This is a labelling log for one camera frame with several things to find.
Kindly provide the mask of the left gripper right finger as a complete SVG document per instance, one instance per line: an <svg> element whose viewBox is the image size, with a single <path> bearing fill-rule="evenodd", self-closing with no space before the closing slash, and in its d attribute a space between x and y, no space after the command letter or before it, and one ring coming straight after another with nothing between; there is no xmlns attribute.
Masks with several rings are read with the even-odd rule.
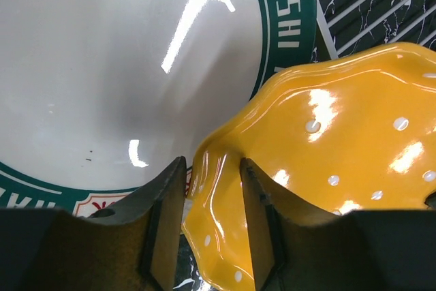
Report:
<svg viewBox="0 0 436 291"><path fill-rule="evenodd" d="M434 290L435 211L339 216L240 161L256 290Z"/></svg>

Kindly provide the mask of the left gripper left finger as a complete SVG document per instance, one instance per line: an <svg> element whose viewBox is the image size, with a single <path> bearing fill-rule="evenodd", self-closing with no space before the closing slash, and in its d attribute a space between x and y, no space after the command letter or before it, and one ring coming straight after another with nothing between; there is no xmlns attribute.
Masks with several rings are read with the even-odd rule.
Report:
<svg viewBox="0 0 436 291"><path fill-rule="evenodd" d="M61 209L1 211L2 290L171 290L187 164L90 217Z"/></svg>

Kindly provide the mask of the yellow dotted scalloped plate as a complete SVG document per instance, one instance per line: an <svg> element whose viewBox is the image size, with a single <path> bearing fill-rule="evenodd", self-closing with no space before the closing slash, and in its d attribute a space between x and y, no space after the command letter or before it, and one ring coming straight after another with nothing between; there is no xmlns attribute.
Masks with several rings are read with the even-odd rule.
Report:
<svg viewBox="0 0 436 291"><path fill-rule="evenodd" d="M287 68L202 142L183 231L219 290L254 288L244 157L337 215L423 209L435 191L435 51L398 42Z"/></svg>

